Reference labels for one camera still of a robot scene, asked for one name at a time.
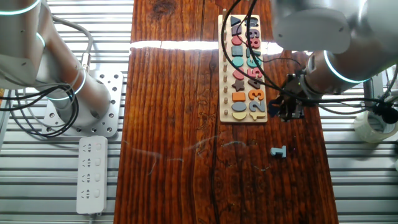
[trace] peg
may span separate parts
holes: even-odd
[[[225,16],[226,16],[226,9],[223,9],[223,21],[225,19]]]

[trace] colorful shape block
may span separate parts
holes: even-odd
[[[262,64],[262,61],[260,61],[259,58],[256,57],[256,60],[257,60],[259,65]],[[248,66],[251,67],[251,68],[256,68],[257,67],[257,64],[254,62],[253,58],[248,58]]]
[[[242,34],[242,26],[234,26],[231,29],[232,36],[241,35]]]
[[[244,90],[244,81],[241,80],[235,80],[235,83],[232,84],[232,87],[235,88],[235,91],[241,91]]]
[[[261,88],[261,84],[254,81],[254,80],[249,80],[248,84],[251,85],[253,88],[259,90]]]
[[[250,100],[254,100],[255,97],[258,97],[259,100],[263,100],[264,99],[264,92],[262,90],[250,90],[249,92],[249,99]]]
[[[264,103],[264,101],[260,101],[260,103],[256,101],[250,102],[249,104],[250,111],[256,112],[256,108],[261,112],[266,112],[266,104]]]
[[[245,113],[245,112],[242,112],[242,113],[232,113],[232,117],[234,117],[234,118],[235,118],[236,120],[238,120],[238,121],[243,120],[244,118],[246,118],[247,115],[248,115],[248,114]]]
[[[234,59],[232,59],[232,63],[235,65],[235,67],[242,67],[243,58],[242,57],[235,57]]]
[[[253,118],[253,120],[257,121],[258,118],[265,118],[267,114],[261,112],[255,112],[255,113],[250,113],[250,116]]]
[[[286,146],[282,146],[282,149],[271,148],[271,155],[275,156],[276,154],[281,154],[282,158],[286,158]]]
[[[248,18],[244,20],[244,25],[247,27],[248,26]],[[250,18],[250,26],[249,27],[257,27],[259,26],[259,20],[255,17]]]
[[[236,112],[243,112],[245,111],[247,108],[246,104],[243,102],[237,102],[232,104],[232,110],[236,111]]]
[[[242,44],[242,37],[240,37],[239,35],[236,35],[236,36],[232,37],[231,42],[233,45],[239,46]]]
[[[250,39],[251,47],[254,49],[258,49],[261,45],[261,41],[258,38]]]
[[[232,101],[233,102],[245,102],[246,101],[246,94],[244,92],[239,93],[232,93]]]
[[[253,50],[255,56],[261,56],[261,52],[258,50]],[[246,49],[246,57],[249,58],[251,56],[250,49]]]
[[[232,73],[232,75],[237,79],[237,80],[243,80],[244,75],[240,73],[238,70],[235,70],[235,72]]]
[[[236,24],[239,24],[240,22],[241,22],[240,19],[238,19],[234,16],[231,16],[231,26],[235,26]]]
[[[242,46],[232,46],[232,57],[242,57],[243,47]]]
[[[249,29],[246,32],[246,37],[250,38],[250,39],[259,38],[260,37],[260,32],[258,30],[256,30],[256,29]]]
[[[253,78],[257,78],[257,77],[261,78],[262,77],[262,73],[260,72],[259,68],[257,68],[257,67],[254,69],[248,68],[248,75]]]

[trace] number 2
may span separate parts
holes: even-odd
[[[266,104],[263,103],[264,101],[260,101],[260,103],[256,101],[252,101],[249,104],[249,109],[252,112],[256,112],[256,108],[258,108],[261,112],[266,112]]]

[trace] orange block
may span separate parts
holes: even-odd
[[[246,94],[244,92],[232,93],[232,101],[234,102],[245,102]]]

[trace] teal block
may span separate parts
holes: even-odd
[[[253,50],[255,56],[261,56],[261,52],[258,50]],[[246,49],[246,57],[250,57],[250,49]]]
[[[259,62],[259,65],[262,64],[262,61],[260,61],[259,58],[256,57],[256,60]],[[257,67],[257,65],[254,62],[253,58],[248,58],[248,66],[251,67],[251,68],[256,68]]]
[[[243,58],[242,57],[235,57],[232,59],[232,63],[235,65],[235,67],[242,67],[243,66]]]
[[[233,57],[243,57],[243,47],[242,46],[232,46],[232,56]]]

